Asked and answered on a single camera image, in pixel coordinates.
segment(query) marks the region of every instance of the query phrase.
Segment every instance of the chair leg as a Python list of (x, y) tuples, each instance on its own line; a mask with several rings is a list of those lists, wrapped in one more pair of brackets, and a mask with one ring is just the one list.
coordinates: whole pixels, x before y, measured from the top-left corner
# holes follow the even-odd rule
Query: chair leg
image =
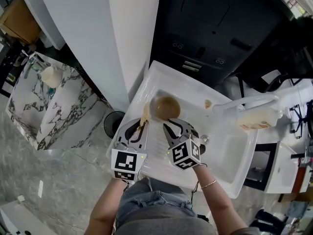
[(11, 96), (11, 94), (10, 94), (9, 92), (6, 92), (6, 91), (3, 90), (3, 89), (0, 89), (0, 94), (4, 95), (4, 96), (6, 96), (6, 97), (10, 97), (10, 96)]

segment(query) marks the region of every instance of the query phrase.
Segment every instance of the concrete floor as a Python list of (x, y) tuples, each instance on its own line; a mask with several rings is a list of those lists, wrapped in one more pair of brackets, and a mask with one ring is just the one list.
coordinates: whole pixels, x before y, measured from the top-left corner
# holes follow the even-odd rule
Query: concrete floor
[[(82, 235), (111, 178), (105, 156), (110, 138), (100, 125), (91, 147), (36, 151), (5, 113), (7, 101), (0, 95), (0, 205), (23, 195), (25, 207), (56, 234)], [(44, 183), (42, 198), (38, 196), (40, 180)], [(278, 197), (243, 187), (233, 204), (249, 224), (261, 206), (271, 213), (285, 213), (289, 205), (277, 203)], [(194, 209), (208, 213), (202, 193), (196, 193)]]

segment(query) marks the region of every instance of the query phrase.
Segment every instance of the person's right arm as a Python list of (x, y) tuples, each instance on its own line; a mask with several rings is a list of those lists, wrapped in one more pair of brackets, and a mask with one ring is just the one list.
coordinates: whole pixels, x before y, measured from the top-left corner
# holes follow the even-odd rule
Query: person's right arm
[[(193, 167), (193, 169), (201, 187), (204, 187), (215, 180), (205, 166), (197, 165)], [(247, 227), (235, 211), (226, 192), (217, 181), (204, 188), (203, 193), (212, 212), (219, 234), (229, 235), (234, 231)]]

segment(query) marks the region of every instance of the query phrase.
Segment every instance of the person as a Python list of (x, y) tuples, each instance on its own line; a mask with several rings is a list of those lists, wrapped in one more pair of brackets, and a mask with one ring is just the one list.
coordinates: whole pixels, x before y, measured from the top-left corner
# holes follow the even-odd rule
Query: person
[[(204, 165), (193, 167), (219, 234), (258, 235), (236, 213), (226, 192)], [(111, 179), (91, 215), (86, 235), (215, 234), (212, 226), (197, 218), (192, 204), (177, 187), (153, 178), (137, 181), (123, 194), (126, 183)]]
[(275, 217), (273, 214), (264, 211), (264, 208), (261, 208), (255, 216), (254, 220), (250, 227), (257, 227), (260, 231), (270, 233), (273, 235), (280, 235), (285, 227), (285, 222), (281, 221), (278, 217)]

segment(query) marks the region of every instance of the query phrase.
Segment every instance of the cardboard box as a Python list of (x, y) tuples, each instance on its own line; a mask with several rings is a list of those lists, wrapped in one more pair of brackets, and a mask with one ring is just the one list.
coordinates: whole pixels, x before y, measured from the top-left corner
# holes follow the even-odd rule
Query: cardboard box
[(34, 43), (41, 31), (24, 0), (13, 0), (0, 17), (0, 28), (26, 44)]

